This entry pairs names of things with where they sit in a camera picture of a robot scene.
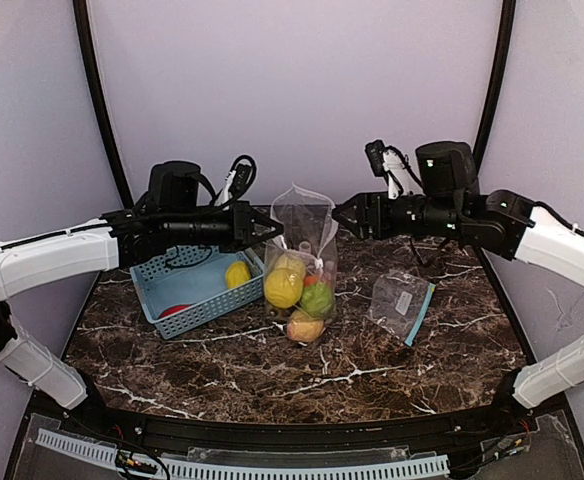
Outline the large pink zip bag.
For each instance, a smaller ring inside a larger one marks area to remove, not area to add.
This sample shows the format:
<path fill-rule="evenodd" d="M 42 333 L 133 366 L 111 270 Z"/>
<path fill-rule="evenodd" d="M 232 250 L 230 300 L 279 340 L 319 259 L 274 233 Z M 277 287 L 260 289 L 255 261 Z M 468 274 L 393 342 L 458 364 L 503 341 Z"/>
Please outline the large pink zip bag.
<path fill-rule="evenodd" d="M 338 225 L 332 218 L 334 208 L 335 204 L 329 197 L 298 185 L 292 185 L 273 201 L 270 208 L 270 216 L 284 226 L 283 247 L 266 243 L 265 249 L 266 274 L 264 282 L 269 273 L 275 269 L 274 263 L 277 258 L 284 252 L 294 252 L 305 262 L 305 277 L 315 275 L 318 282 L 330 285 L 334 296 L 333 309 L 327 316 L 319 317 L 325 322 L 324 331 L 336 311 L 335 289 L 338 272 L 336 236 Z M 281 309 L 270 304 L 265 298 L 267 313 L 274 319 L 285 323 L 285 334 L 288 318 L 295 311 L 302 310 L 300 300 L 288 309 Z"/>

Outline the yellow lemon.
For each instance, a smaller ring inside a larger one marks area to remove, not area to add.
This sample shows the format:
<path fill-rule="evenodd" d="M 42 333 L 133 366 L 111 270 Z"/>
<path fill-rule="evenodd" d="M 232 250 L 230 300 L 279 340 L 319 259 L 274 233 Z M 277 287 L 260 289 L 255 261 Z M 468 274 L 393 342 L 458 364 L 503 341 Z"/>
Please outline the yellow lemon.
<path fill-rule="evenodd" d="M 273 306 L 288 309 L 301 298 L 304 273 L 289 268 L 275 268 L 264 282 L 266 300 Z"/>

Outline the orange tangerine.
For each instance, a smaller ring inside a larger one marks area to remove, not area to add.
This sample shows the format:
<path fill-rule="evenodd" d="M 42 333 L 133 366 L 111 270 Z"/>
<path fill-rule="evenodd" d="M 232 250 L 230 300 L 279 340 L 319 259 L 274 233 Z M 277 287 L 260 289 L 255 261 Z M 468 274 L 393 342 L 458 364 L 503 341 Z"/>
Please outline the orange tangerine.
<path fill-rule="evenodd" d="M 308 275 L 304 279 L 304 285 L 305 286 L 314 285 L 317 282 L 318 282 L 318 278 L 315 275 Z"/>

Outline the green apple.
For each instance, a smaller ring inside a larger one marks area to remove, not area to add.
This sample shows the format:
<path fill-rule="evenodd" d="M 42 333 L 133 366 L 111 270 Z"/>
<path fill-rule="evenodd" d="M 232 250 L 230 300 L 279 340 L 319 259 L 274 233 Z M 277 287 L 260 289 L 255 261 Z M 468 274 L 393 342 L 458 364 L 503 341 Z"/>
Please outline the green apple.
<path fill-rule="evenodd" d="M 329 284 L 318 282 L 304 288 L 300 307 L 314 318 L 325 317 L 333 309 L 334 296 Z"/>

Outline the small blue zip bag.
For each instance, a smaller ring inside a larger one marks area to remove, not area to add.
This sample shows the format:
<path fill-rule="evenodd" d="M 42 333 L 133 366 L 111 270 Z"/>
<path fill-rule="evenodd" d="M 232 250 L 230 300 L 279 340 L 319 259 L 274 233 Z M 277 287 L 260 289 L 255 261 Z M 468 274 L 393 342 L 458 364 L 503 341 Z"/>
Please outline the small blue zip bag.
<path fill-rule="evenodd" d="M 412 347 L 436 286 L 404 270 L 393 269 L 374 283 L 366 318 Z"/>

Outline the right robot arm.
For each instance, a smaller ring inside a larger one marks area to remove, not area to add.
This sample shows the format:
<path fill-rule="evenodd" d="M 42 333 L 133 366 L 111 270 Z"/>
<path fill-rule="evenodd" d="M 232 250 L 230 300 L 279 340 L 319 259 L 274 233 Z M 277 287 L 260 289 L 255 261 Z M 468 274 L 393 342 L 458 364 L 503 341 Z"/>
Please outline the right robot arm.
<path fill-rule="evenodd" d="M 365 153 L 373 174 L 386 181 L 386 191 L 356 194 L 332 211 L 333 219 L 358 238 L 440 237 L 541 267 L 584 288 L 584 231 L 544 202 L 509 190 L 481 193 L 468 144 L 422 145 L 416 169 L 380 140 L 368 143 Z M 532 410 L 583 381 L 584 334 L 507 374 L 493 403 L 514 412 Z"/>

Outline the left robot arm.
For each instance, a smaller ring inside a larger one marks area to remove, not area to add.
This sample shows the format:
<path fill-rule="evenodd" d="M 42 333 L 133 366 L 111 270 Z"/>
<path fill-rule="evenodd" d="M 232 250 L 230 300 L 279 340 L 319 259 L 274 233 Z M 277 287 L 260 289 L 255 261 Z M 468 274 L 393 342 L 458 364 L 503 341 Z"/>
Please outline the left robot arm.
<path fill-rule="evenodd" d="M 23 328 L 9 299 L 77 275 L 134 267 L 177 246 L 237 252 L 275 238 L 283 225 L 243 198 L 256 172 L 254 159 L 241 155 L 225 186 L 216 191 L 193 162 L 156 164 L 147 191 L 132 208 L 64 230 L 0 242 L 0 364 L 66 410 L 84 403 L 92 395 L 85 376 Z"/>

